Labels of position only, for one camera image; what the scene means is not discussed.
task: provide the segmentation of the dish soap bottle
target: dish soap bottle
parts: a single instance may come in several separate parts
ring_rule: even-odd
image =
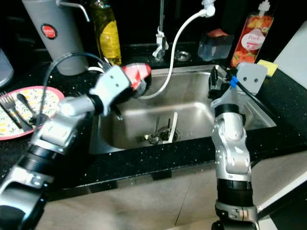
[[[112,65],[120,65],[121,55],[116,20],[108,0],[90,0],[89,9],[94,21],[100,57],[105,56]]]
[[[265,0],[258,7],[259,13],[251,13],[248,16],[231,59],[232,67],[237,67],[241,62],[255,62],[273,23],[273,17],[266,14],[269,9],[270,3]]]

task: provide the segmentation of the white hose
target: white hose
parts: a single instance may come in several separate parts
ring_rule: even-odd
[[[180,27],[180,29],[178,30],[178,32],[177,32],[177,34],[175,36],[174,42],[173,42],[172,53],[171,53],[171,63],[170,63],[168,75],[167,75],[167,78],[166,78],[164,84],[162,85],[162,87],[157,92],[155,92],[155,93],[153,93],[151,95],[148,95],[148,96],[139,97],[140,99],[152,99],[152,98],[158,96],[166,88],[166,86],[167,86],[167,84],[169,82],[169,79],[171,78],[171,75],[172,75],[173,65],[174,65],[174,57],[175,57],[175,49],[176,49],[176,44],[177,44],[177,41],[179,39],[179,36],[181,35],[182,31],[187,27],[187,25],[190,22],[192,22],[194,19],[196,19],[198,17],[203,17],[205,15],[206,15],[206,10],[202,9],[198,13],[196,13],[196,14],[192,15],[191,17],[189,17],[182,24],[182,26]]]
[[[169,138],[168,138],[168,143],[173,142],[173,137],[174,137],[176,125],[177,125],[177,119],[178,119],[178,113],[174,112],[173,125],[172,125],[171,134],[169,135]]]
[[[104,70],[100,67],[97,67],[97,66],[91,66],[87,69],[88,71],[98,71],[98,72],[101,72],[101,73],[105,73]]]

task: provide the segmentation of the wall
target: wall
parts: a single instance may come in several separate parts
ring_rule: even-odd
[[[279,69],[307,89],[307,21],[275,60]]]
[[[261,161],[252,174],[254,204],[260,205],[306,173],[307,152]],[[173,178],[140,176],[109,190],[47,204],[38,230],[162,230],[217,219],[214,165],[173,171]]]

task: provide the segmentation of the kitchen sink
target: kitchen sink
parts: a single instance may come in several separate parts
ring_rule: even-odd
[[[177,125],[174,141],[209,137],[214,115],[210,108],[208,79],[214,65],[174,68],[166,89],[149,100],[131,99],[119,104],[122,120],[114,112],[93,121],[92,154],[132,149],[168,140],[174,112]],[[219,78],[226,72],[216,66]],[[157,91],[163,84],[168,69],[152,71],[152,85],[146,94]],[[273,127],[276,124],[252,100],[245,104],[245,129]]]

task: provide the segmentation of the red label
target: red label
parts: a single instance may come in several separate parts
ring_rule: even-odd
[[[55,39],[57,37],[57,31],[52,25],[44,24],[42,26],[42,32],[49,39]]]
[[[141,81],[151,74],[151,68],[145,63],[133,63],[123,67],[123,70],[131,82],[134,90],[137,90]]]

